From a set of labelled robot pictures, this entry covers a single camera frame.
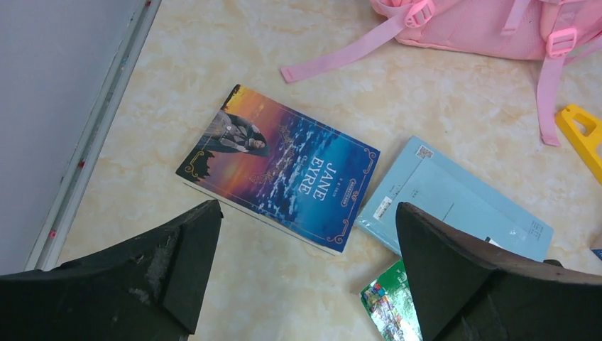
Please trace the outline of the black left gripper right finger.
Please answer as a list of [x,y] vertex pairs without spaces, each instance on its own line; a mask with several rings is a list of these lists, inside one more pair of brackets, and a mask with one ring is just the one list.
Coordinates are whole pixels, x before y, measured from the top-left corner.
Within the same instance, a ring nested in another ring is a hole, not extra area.
[[534,261],[408,202],[396,227],[425,340],[600,340],[601,277]]

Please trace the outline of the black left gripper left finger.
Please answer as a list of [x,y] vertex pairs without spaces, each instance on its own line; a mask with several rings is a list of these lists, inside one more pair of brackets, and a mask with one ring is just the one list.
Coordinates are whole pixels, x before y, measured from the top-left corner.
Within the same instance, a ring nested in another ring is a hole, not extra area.
[[186,340],[195,333],[223,214],[205,201],[49,271],[1,277],[2,340]]

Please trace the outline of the pink student backpack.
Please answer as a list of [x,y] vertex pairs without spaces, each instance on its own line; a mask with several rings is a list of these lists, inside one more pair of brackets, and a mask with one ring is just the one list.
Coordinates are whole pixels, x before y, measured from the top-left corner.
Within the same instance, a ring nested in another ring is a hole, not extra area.
[[296,82],[353,63],[384,43],[543,62],[536,86],[540,136],[558,146],[554,115],[562,70],[601,49],[600,1],[372,1],[386,20],[336,52],[281,68]]

